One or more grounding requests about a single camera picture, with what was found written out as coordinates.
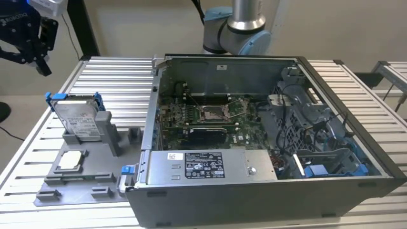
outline metal slotted tabletop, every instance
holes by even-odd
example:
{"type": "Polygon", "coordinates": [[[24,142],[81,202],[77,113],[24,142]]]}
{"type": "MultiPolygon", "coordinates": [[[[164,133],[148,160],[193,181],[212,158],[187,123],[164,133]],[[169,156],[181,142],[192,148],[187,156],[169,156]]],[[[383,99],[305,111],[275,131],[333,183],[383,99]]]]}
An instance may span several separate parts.
{"type": "MultiPolygon", "coordinates": [[[[112,123],[144,126],[153,59],[93,57],[81,61],[61,93],[102,94],[112,123]]],[[[311,61],[384,151],[407,173],[407,124],[344,65],[311,61]]],[[[137,226],[126,202],[36,207],[32,202],[62,144],[62,125],[46,109],[1,176],[0,228],[114,228],[137,226]]],[[[365,200],[345,216],[279,222],[188,227],[217,228],[407,228],[407,186],[365,200]]]]}
{"type": "Polygon", "coordinates": [[[372,72],[380,73],[396,88],[407,94],[407,62],[379,61],[372,72]]]}

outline white wall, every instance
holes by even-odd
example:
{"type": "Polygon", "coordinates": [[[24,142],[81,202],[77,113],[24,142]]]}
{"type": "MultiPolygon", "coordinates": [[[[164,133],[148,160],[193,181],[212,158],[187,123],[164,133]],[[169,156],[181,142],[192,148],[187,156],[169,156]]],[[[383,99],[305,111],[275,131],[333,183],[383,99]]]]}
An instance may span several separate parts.
{"type": "MultiPolygon", "coordinates": [[[[100,53],[150,57],[165,53],[200,53],[203,31],[189,0],[86,0],[100,53]]],[[[203,10],[229,6],[231,0],[203,0],[203,10]]],[[[264,0],[263,13],[271,26],[277,0],[264,0]]]]}
{"type": "Polygon", "coordinates": [[[340,59],[368,72],[380,60],[407,61],[407,0],[288,2],[272,54],[340,59]]]}
{"type": "MultiPolygon", "coordinates": [[[[58,21],[54,50],[48,52],[50,57],[48,65],[50,67],[52,75],[44,77],[38,75],[37,70],[26,64],[20,65],[0,59],[0,95],[40,95],[46,91],[57,92],[65,82],[77,64],[77,57],[69,41],[64,21],[61,17],[54,19],[58,21]]],[[[65,19],[70,26],[69,16],[66,13],[65,19]]],[[[72,27],[70,33],[81,56],[81,49],[78,47],[72,27]]],[[[2,41],[0,41],[0,46],[6,51],[16,51],[16,49],[2,41]]]]}

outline black cable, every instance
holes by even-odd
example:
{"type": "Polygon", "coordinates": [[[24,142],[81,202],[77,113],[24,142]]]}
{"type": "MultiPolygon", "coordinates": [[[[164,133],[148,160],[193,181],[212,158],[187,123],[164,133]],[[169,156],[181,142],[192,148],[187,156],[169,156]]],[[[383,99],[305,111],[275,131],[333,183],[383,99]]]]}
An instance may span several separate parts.
{"type": "Polygon", "coordinates": [[[201,23],[204,25],[204,12],[203,12],[203,8],[201,8],[201,3],[199,0],[191,0],[192,3],[193,3],[193,6],[197,10],[197,13],[199,13],[199,17],[200,17],[200,20],[201,20],[201,23]]]}
{"type": "Polygon", "coordinates": [[[77,57],[77,60],[80,60],[78,52],[77,52],[77,49],[74,47],[73,40],[72,40],[70,29],[69,29],[69,26],[68,26],[68,23],[66,23],[64,15],[62,15],[62,20],[64,20],[64,23],[65,23],[65,26],[66,26],[66,29],[68,29],[68,35],[69,35],[70,43],[72,43],[72,46],[73,46],[73,49],[74,49],[74,52],[76,52],[76,57],[77,57]]]}
{"type": "Polygon", "coordinates": [[[16,139],[18,139],[18,140],[21,140],[21,141],[25,141],[25,139],[20,138],[20,137],[17,137],[17,136],[14,136],[14,135],[12,135],[10,132],[8,132],[6,129],[4,129],[1,126],[0,126],[0,129],[1,129],[10,137],[13,137],[13,138],[16,138],[16,139]]]}
{"type": "Polygon", "coordinates": [[[389,86],[389,88],[388,88],[388,91],[387,91],[387,93],[385,93],[385,95],[384,95],[384,97],[383,97],[383,101],[385,100],[385,98],[387,98],[387,96],[388,96],[388,93],[389,93],[389,91],[392,90],[392,88],[393,88],[393,84],[389,86]]]}
{"type": "Polygon", "coordinates": [[[400,109],[400,106],[401,106],[401,103],[397,103],[397,105],[396,105],[396,107],[395,107],[395,112],[397,112],[399,111],[399,109],[400,109]]]}

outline warning label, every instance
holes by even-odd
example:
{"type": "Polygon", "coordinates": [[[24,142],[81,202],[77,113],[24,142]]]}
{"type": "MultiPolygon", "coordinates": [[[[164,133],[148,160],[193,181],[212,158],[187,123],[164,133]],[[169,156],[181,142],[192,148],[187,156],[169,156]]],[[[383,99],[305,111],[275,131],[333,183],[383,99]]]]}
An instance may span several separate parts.
{"type": "Polygon", "coordinates": [[[68,118],[68,122],[77,137],[92,137],[100,135],[93,118],[68,118]]]}
{"type": "Polygon", "coordinates": [[[221,153],[185,153],[185,178],[224,178],[221,153]]]}

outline screw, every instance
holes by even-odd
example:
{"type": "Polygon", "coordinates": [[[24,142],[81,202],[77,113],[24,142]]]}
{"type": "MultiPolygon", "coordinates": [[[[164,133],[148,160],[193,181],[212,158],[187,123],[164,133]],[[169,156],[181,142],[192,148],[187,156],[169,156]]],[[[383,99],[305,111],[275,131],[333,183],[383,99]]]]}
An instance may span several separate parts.
{"type": "Polygon", "coordinates": [[[247,171],[248,171],[248,174],[249,174],[249,175],[256,174],[256,169],[255,169],[253,167],[248,167],[248,168],[247,168],[247,171]]]}

